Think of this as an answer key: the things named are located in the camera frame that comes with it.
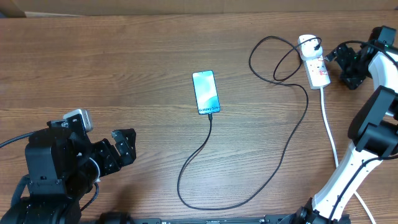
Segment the Samsung Galaxy smartphone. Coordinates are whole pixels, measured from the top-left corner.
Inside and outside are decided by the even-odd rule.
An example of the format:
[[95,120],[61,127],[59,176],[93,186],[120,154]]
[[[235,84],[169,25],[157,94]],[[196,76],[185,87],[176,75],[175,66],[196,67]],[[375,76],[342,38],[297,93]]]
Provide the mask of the Samsung Galaxy smartphone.
[[220,112],[221,106],[213,71],[195,72],[192,74],[192,79],[198,114],[203,115]]

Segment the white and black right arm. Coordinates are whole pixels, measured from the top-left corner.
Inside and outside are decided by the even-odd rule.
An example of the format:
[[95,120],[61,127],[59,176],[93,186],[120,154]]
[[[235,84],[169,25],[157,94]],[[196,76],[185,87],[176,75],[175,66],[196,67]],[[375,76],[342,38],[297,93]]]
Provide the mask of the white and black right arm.
[[397,118],[397,48],[393,46],[396,32],[388,26],[375,27],[368,41],[359,43],[359,51],[346,41],[326,56],[314,35],[298,38],[301,59],[319,63],[318,67],[305,67],[311,88],[321,90],[329,84],[324,63],[336,61],[341,68],[340,80],[350,90],[357,89],[369,77],[374,93],[352,120],[348,149],[328,182],[281,223],[350,223],[343,211],[358,187],[382,161],[397,159],[397,124],[384,120],[385,116]]

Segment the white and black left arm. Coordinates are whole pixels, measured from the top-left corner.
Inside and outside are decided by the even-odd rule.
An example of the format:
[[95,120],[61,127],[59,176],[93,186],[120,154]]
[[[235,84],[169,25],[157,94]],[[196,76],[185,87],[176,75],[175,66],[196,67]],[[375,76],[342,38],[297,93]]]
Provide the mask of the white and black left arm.
[[99,179],[136,160],[136,132],[117,129],[92,143],[77,117],[49,121],[29,134],[25,147],[28,173],[18,183],[1,223],[79,223],[81,198],[98,191]]

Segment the white power strip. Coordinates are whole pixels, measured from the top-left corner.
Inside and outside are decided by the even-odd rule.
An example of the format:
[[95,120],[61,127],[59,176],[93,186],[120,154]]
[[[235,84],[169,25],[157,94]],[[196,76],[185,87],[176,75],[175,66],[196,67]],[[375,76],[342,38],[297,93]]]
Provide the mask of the white power strip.
[[312,90],[318,90],[331,83],[325,61],[322,56],[304,61],[308,82]]

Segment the brown cardboard backdrop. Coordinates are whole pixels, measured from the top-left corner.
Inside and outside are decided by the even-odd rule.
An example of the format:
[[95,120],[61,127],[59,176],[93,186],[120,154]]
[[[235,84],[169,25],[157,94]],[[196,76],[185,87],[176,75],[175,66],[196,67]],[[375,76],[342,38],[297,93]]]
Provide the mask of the brown cardboard backdrop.
[[394,9],[397,0],[1,0],[1,12],[9,17],[27,13],[119,16]]

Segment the white wall charger plug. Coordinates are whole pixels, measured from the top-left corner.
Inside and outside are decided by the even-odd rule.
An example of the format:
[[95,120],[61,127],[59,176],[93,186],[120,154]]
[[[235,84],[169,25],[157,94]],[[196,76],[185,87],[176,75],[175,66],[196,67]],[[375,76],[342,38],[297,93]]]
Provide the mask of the white wall charger plug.
[[312,60],[321,57],[323,48],[320,45],[321,40],[312,34],[304,34],[298,38],[300,56],[303,61]]

